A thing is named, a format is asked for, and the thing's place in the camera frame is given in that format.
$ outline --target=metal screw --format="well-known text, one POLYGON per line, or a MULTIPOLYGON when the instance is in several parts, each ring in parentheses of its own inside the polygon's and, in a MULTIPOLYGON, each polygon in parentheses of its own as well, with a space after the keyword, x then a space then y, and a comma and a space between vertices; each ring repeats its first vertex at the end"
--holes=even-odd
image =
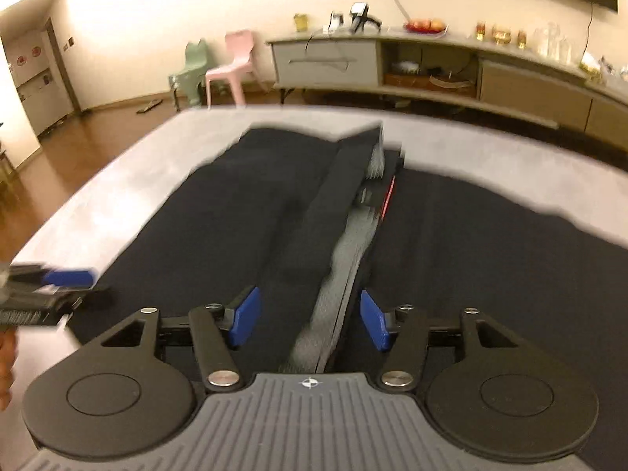
POLYGON ((385 372, 382 374, 382 382, 391 387, 403 387, 407 386, 414 380, 407 372, 394 370, 391 372, 385 372))
POLYGON ((240 376, 233 370, 217 370, 207 376, 209 384, 221 387, 233 386, 239 380, 240 376))

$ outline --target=person's arm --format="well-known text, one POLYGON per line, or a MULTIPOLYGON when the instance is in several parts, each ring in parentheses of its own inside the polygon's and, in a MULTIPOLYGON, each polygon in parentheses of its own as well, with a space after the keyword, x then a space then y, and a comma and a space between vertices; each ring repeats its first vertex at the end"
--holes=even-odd
POLYGON ((11 328, 0 333, 0 411, 4 411, 11 402, 11 369, 17 355, 18 338, 16 329, 11 328))

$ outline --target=blue gripper pad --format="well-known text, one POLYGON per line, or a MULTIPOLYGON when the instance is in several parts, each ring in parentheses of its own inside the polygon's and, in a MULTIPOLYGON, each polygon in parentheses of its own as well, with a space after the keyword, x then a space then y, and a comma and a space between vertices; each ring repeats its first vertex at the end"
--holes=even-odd
POLYGON ((259 317, 261 307, 261 293, 259 288, 255 287, 235 310, 234 323, 228 332, 228 341, 231 347, 239 347, 249 338, 259 317))
POLYGON ((96 274, 92 269, 56 269, 43 277, 42 285, 89 289, 95 281, 96 274))
POLYGON ((363 290, 360 295, 360 316, 378 351, 389 351, 393 345, 391 334, 386 329, 384 312, 376 305, 370 294, 363 290))

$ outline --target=cabinet drawer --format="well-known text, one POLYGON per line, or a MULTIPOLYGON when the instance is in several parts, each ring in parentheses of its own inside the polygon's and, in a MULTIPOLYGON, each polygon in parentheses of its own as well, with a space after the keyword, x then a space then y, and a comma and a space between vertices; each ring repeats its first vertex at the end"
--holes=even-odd
POLYGON ((591 95, 565 81, 484 61, 480 100, 585 130, 591 95))
POLYGON ((378 86, 374 40, 312 40, 273 44, 279 86, 378 86))
POLYGON ((628 108, 616 102, 593 99, 586 134, 628 150, 628 108))

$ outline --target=wooden floor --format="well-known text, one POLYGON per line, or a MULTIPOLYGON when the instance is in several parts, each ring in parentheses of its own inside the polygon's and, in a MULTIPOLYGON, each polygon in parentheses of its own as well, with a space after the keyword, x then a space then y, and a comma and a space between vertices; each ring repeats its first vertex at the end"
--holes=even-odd
MULTIPOLYGON (((247 94, 255 104, 277 104, 279 95, 247 94)), ((391 109, 391 102, 369 95, 300 92, 291 94, 287 105, 351 106, 357 108, 391 109)), ((212 99, 212 104, 232 104, 230 96, 212 99)), ((71 117, 58 127, 40 135, 42 150, 20 168, 7 186, 0 184, 0 261, 9 262, 31 236, 81 186, 135 142, 175 114, 170 100, 143 114, 136 114, 142 104, 99 110, 71 117)), ((583 133, 556 131, 488 115, 433 103, 412 102, 398 109, 404 113, 420 113, 458 120, 517 133, 560 147, 589 155, 618 168, 628 170, 625 152, 592 141, 583 133)))

